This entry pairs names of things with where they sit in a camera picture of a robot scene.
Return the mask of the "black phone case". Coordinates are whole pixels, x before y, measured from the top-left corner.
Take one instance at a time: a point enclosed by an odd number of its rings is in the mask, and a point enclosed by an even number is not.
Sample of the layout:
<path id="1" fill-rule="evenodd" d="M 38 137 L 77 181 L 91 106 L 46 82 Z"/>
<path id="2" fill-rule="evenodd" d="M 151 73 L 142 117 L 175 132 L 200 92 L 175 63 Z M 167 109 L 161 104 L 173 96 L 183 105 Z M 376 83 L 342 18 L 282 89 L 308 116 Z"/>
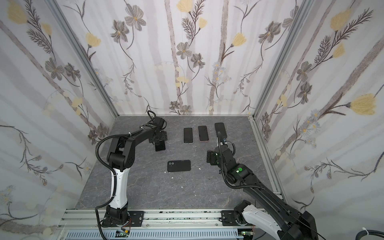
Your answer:
<path id="1" fill-rule="evenodd" d="M 168 161 L 167 171 L 170 173 L 188 172 L 190 170 L 191 170 L 191 161 L 190 160 Z"/>
<path id="2" fill-rule="evenodd" d="M 222 139 L 227 138 L 227 131 L 224 123 L 215 123 L 215 131 L 217 137 L 220 137 Z"/>

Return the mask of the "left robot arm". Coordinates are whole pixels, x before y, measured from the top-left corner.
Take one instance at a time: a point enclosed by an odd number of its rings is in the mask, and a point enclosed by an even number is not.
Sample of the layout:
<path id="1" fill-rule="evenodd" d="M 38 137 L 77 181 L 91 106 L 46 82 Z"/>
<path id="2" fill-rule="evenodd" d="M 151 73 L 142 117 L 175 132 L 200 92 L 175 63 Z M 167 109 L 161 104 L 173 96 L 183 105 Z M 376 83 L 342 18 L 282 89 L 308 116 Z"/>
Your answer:
<path id="1" fill-rule="evenodd" d="M 106 162 L 99 155 L 102 143 L 97 144 L 97 159 L 112 174 L 111 197 L 106 204 L 101 205 L 102 208 L 106 207 L 105 216 L 100 221 L 102 227 L 123 227 L 131 220 L 128 211 L 127 184 L 130 168 L 135 161 L 136 146 L 148 140 L 157 148 L 162 149 L 168 139 L 166 126 L 165 119 L 152 116 L 149 122 L 140 126 L 138 131 L 106 137 L 106 140 L 112 140 Z"/>

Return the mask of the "small dark phone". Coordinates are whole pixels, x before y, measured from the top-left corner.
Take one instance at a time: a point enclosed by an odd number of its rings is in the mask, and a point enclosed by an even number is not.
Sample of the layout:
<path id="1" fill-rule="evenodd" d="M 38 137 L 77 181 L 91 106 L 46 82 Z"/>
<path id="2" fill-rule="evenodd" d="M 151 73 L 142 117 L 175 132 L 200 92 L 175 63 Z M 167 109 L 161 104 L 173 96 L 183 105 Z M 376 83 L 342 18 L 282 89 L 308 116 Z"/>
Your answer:
<path id="1" fill-rule="evenodd" d="M 156 152 L 164 151 L 166 149 L 165 141 L 159 141 L 155 143 Z"/>

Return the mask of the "black phone case front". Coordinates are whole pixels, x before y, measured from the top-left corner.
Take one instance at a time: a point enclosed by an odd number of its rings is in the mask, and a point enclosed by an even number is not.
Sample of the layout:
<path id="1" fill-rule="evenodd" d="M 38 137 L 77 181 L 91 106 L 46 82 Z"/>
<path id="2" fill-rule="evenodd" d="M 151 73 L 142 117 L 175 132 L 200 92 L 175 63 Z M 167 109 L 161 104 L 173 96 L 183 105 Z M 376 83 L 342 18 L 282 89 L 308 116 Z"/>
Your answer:
<path id="1" fill-rule="evenodd" d="M 167 171 L 170 173 L 188 172 L 190 170 L 191 170 L 191 161 L 190 160 L 168 161 Z"/>

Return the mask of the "purple-edged black phone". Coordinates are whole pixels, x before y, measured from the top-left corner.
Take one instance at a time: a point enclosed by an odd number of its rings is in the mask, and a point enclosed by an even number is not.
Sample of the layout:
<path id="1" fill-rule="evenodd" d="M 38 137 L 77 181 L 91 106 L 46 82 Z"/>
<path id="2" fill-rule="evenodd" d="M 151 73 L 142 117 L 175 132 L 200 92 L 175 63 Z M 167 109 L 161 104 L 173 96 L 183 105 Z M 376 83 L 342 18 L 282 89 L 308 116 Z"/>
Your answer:
<path id="1" fill-rule="evenodd" d="M 200 142 L 209 141 L 209 133 L 207 126 L 198 126 L 199 140 Z"/>

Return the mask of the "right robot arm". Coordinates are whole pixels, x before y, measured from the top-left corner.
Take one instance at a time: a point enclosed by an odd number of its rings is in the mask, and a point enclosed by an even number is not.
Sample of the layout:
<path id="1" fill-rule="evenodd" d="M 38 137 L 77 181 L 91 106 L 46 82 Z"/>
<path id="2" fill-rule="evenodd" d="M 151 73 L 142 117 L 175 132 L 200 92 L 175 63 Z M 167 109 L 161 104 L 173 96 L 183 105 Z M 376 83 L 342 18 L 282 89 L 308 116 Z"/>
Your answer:
<path id="1" fill-rule="evenodd" d="M 249 201 L 237 205 L 234 211 L 239 225 L 251 224 L 276 240 L 319 239 L 315 218 L 309 212 L 301 213 L 280 199 L 250 168 L 236 162 L 225 141 L 217 142 L 217 147 L 207 152 L 207 162 L 220 168 L 229 188 L 243 190 L 263 208 L 261 211 Z"/>

